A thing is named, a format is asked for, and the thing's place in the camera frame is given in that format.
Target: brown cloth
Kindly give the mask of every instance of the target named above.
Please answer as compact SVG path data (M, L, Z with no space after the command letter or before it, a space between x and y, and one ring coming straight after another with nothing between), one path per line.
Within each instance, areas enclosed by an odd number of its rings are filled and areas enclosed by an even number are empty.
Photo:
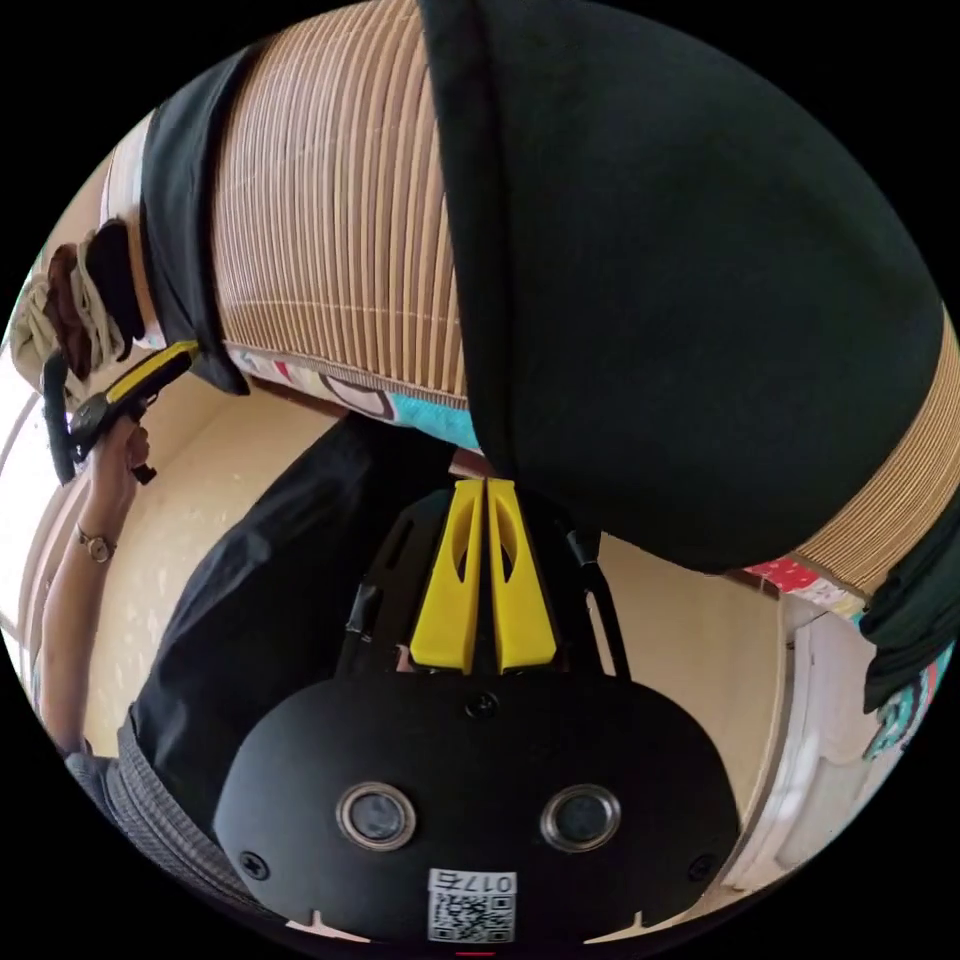
M79 380L85 381L90 376L93 344L73 302L70 274L76 267L76 247L70 243L57 247L47 269L50 293L43 313L53 326L68 366Z

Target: black tool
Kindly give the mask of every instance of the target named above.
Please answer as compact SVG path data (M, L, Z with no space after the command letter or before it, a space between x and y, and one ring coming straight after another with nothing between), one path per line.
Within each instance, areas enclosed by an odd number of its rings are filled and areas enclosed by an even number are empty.
M121 417L139 423L160 391L186 373L199 352L200 346L195 340L158 350L131 367L106 390L84 400L68 421L64 387L69 367L63 354L54 351L43 365L41 390L50 453L60 483L66 486L73 480L77 465L86 460L101 437L109 433ZM146 485L157 472L144 464L133 474Z

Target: rolled bamboo blind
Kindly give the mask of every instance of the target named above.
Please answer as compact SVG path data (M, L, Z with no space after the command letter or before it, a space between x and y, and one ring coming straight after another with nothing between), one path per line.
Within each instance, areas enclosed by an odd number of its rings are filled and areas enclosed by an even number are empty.
M269 44L227 125L212 243L228 344L466 397L415 0L333 11Z
M940 360L910 429L870 482L795 556L870 597L933 526L958 486L960 348L944 313Z
M130 227L137 295L156 346L162 337L138 222L149 119L116 148L103 213ZM227 123L212 222L228 345L357 386L466 406L437 124L415 0L336 10L268 44ZM958 483L960 349L944 315L934 382L910 430L794 556L869 597Z

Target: wristwatch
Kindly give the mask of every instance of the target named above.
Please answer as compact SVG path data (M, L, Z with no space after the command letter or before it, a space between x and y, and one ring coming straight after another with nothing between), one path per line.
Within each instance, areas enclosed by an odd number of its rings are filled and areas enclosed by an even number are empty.
M87 536L77 524L77 540L81 547L87 548L87 553L93 558L95 563L106 563L116 552L115 544L107 540L106 537Z

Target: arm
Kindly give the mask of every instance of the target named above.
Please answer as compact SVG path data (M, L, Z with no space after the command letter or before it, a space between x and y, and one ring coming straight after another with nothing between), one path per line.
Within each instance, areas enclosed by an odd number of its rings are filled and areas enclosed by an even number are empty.
M136 494L130 471L148 454L145 431L130 420L120 421L94 450L77 523L87 537L102 537L116 547ZM110 563L98 563L74 532L44 608L40 719L64 753L83 747L90 662Z

